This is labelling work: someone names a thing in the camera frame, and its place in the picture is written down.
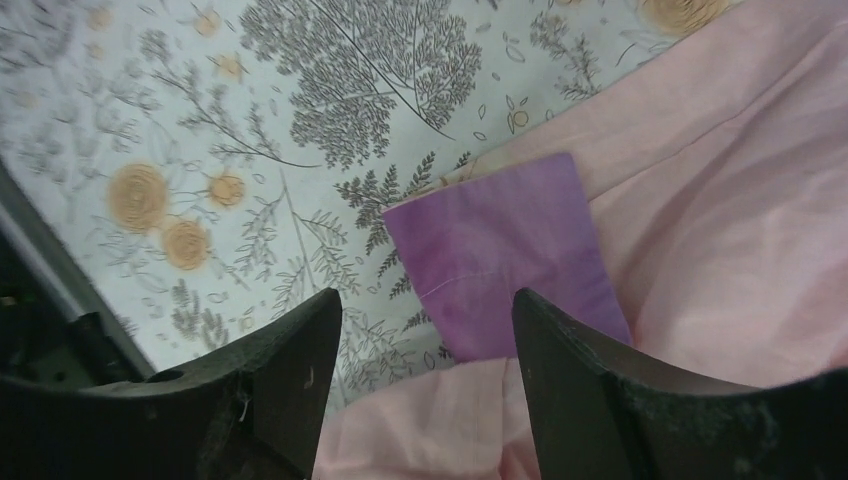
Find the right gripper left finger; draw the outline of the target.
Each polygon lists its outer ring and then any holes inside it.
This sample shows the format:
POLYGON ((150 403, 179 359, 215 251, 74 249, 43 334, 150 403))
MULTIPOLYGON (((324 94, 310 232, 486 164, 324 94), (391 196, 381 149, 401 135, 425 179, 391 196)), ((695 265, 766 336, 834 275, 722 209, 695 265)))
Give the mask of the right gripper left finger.
POLYGON ((342 302, 325 289, 273 323, 143 382, 1 381, 5 479, 308 479, 342 302))

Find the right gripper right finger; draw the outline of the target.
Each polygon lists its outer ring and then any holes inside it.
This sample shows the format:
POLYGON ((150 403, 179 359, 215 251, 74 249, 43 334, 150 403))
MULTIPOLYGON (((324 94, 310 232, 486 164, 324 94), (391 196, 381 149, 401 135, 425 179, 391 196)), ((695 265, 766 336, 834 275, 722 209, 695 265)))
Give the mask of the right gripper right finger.
POLYGON ((512 320, 544 479, 843 479, 847 372, 772 388, 700 375, 532 290, 512 320))

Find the pink purple pillowcase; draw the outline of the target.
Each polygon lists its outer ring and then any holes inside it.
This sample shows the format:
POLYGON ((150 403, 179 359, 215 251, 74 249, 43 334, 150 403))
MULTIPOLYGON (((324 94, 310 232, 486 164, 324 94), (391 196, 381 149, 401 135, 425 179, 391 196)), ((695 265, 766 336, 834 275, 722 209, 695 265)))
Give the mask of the pink purple pillowcase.
POLYGON ((847 5, 732 7, 383 218, 456 364, 331 419, 318 479, 544 479, 522 289, 718 380, 847 372, 847 5))

